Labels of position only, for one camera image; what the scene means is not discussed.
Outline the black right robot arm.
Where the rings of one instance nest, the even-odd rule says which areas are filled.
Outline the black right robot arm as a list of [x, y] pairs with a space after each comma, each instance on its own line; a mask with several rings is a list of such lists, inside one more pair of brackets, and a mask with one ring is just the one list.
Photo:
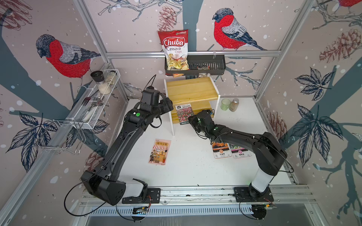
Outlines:
[[266, 198], [270, 193], [270, 182], [287, 160], [287, 153], [272, 134], [250, 134], [215, 124], [210, 110], [190, 116], [188, 121], [195, 132], [204, 133], [211, 144], [228, 143], [253, 152], [259, 169], [248, 187], [248, 195], [252, 200]]

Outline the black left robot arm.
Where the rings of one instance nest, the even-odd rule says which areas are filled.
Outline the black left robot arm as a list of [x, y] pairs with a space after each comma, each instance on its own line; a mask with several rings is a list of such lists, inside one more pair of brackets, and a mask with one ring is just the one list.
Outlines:
[[88, 193], [112, 206], [128, 198], [139, 203], [148, 200], [146, 182], [139, 179], [131, 182], [119, 181], [119, 174], [126, 158], [147, 127], [152, 125], [154, 119], [172, 110], [173, 103], [164, 93], [153, 86], [144, 89], [141, 101], [126, 114], [121, 132], [103, 161], [94, 169], [86, 170], [81, 176]]

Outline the orange marigold seed bag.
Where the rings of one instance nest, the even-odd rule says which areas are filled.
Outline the orange marigold seed bag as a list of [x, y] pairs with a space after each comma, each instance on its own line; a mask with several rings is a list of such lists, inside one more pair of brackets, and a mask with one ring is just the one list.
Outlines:
[[212, 144], [212, 150], [214, 154], [214, 158], [227, 158], [232, 157], [232, 153], [228, 143], [216, 143]]

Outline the pink flower field seed bag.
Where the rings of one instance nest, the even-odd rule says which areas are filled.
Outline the pink flower field seed bag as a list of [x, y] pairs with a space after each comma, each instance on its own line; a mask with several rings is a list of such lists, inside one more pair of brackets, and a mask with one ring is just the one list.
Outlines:
[[194, 115], [191, 104], [177, 105], [176, 113], [180, 125], [189, 124], [189, 117]]

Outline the purple flower seed bag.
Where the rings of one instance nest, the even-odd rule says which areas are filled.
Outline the purple flower seed bag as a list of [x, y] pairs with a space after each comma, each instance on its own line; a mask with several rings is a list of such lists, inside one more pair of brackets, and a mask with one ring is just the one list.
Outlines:
[[252, 154], [249, 150], [242, 148], [240, 146], [236, 146], [233, 144], [229, 144], [229, 148], [231, 150], [232, 156], [234, 159], [251, 157]]

